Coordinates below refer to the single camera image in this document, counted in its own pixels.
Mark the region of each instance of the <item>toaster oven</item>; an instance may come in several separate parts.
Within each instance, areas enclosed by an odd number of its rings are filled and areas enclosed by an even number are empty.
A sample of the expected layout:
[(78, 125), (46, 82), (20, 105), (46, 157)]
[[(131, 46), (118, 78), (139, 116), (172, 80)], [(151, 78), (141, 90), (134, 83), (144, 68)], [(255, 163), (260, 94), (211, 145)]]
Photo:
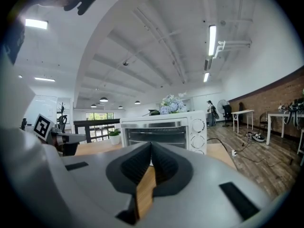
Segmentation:
[(206, 154), (204, 111), (121, 118), (120, 123), (123, 147), (155, 141)]

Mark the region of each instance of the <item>wooden desk surface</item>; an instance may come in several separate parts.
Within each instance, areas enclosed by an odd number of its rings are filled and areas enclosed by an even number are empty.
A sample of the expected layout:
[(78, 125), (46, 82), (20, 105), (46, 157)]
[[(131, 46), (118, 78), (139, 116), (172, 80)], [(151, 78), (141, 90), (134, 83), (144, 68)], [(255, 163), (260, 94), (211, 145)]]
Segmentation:
[[(107, 152), (112, 150), (118, 150), (122, 148), (121, 143), (118, 145), (111, 145), (110, 140), (103, 140), (99, 142), (92, 142), (86, 144), (78, 145), (75, 155), (87, 155), (96, 154), (99, 152)], [(207, 145), (207, 155), (223, 161), (230, 167), (237, 170), (229, 154), (226, 152), (225, 148), (220, 143), (211, 143)], [(154, 167), (149, 166), (145, 175), (143, 176), (141, 182), (137, 186), (137, 207), (139, 212), (139, 217), (142, 218), (149, 211), (150, 207), (153, 205), (152, 192), (156, 187), (155, 180), (155, 170)]]

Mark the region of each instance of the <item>person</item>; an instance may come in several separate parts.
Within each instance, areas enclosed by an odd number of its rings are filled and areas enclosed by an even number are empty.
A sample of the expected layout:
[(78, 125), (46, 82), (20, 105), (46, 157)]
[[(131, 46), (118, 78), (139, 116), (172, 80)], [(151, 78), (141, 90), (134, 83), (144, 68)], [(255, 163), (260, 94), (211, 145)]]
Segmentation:
[(64, 11), (70, 11), (81, 3), (78, 15), (83, 15), (95, 0), (19, 0), (15, 7), (8, 14), (7, 22), (9, 30), (4, 37), (4, 49), (12, 64), (15, 64), (17, 55), (25, 38), (25, 18), (24, 14), (33, 5), (43, 7), (63, 7)]
[(215, 122), (215, 116), (214, 116), (214, 106), (211, 101), (207, 101), (207, 103), (208, 103), (207, 112), (209, 113), (208, 114), (208, 119), (209, 119), (208, 127), (215, 126), (216, 122)]

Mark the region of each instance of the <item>flower bouquet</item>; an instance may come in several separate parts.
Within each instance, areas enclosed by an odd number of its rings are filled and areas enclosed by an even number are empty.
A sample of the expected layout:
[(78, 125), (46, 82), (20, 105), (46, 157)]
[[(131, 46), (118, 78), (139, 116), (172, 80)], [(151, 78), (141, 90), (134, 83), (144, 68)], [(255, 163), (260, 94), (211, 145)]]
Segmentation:
[(186, 93), (179, 94), (179, 97), (174, 97), (174, 95), (170, 94), (166, 98), (163, 98), (160, 108), (161, 115), (186, 112), (187, 108), (180, 99), (180, 97), (183, 97), (185, 94)]

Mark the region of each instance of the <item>white table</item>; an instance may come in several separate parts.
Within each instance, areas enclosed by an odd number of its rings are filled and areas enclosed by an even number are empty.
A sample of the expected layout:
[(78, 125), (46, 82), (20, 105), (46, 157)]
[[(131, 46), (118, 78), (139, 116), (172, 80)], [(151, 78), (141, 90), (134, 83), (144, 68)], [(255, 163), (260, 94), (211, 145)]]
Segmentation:
[(248, 128), (248, 113), (251, 113), (251, 122), (252, 122), (252, 130), (253, 130), (253, 112), (255, 110), (244, 110), (244, 111), (240, 111), (240, 112), (232, 112), (232, 118), (233, 118), (233, 131), (234, 131), (234, 121), (237, 121), (238, 124), (238, 115), (240, 114), (246, 114), (247, 116), (247, 128)]
[[(276, 116), (276, 117), (281, 117), (282, 118), (282, 134), (281, 134), (281, 138), (284, 138), (284, 131), (285, 131), (284, 116), (288, 117), (289, 116), (289, 112), (286, 112), (285, 114), (284, 114), (284, 112), (269, 112), (268, 113), (268, 129), (267, 129), (267, 141), (266, 141), (266, 145), (269, 145), (269, 142), (270, 142), (271, 117), (272, 116)], [(298, 117), (304, 117), (304, 114), (298, 114)]]

